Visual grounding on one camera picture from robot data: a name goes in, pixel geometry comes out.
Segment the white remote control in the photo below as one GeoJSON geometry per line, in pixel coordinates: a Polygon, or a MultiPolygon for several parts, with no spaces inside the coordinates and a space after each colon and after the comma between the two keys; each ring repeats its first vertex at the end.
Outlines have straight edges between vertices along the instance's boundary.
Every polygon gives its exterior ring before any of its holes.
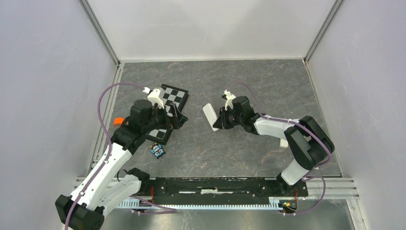
{"type": "Polygon", "coordinates": [[[214,127],[215,122],[218,119],[218,116],[213,108],[213,106],[210,103],[207,103],[204,107],[203,107],[203,113],[206,117],[206,119],[209,122],[209,125],[211,127],[211,129],[216,132],[219,130],[219,128],[214,127]]]}

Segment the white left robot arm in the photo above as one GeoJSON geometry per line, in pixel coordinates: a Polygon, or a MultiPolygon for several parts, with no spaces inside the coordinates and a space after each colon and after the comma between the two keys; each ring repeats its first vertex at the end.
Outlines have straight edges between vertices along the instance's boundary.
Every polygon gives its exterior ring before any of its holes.
{"type": "Polygon", "coordinates": [[[146,99],[134,102],[130,115],[109,139],[103,159],[70,195],[57,198],[56,209],[65,229],[99,230],[105,218],[126,198],[149,192],[150,181],[133,174],[126,175],[111,188],[108,185],[145,142],[147,134],[155,129],[180,129],[188,120],[175,104],[169,107],[171,116],[157,103],[146,99]]]}

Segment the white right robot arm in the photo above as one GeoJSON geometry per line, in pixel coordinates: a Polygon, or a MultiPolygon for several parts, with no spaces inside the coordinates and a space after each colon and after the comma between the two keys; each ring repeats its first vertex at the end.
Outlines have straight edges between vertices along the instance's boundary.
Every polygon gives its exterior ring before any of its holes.
{"type": "Polygon", "coordinates": [[[225,105],[216,113],[211,104],[203,112],[213,131],[241,126],[254,135],[271,136],[280,140],[281,148],[290,148],[292,162],[278,175],[277,191],[288,196],[296,183],[318,165],[330,160],[335,146],[318,122],[311,116],[282,119],[256,113],[246,96],[223,95],[225,105]]]}

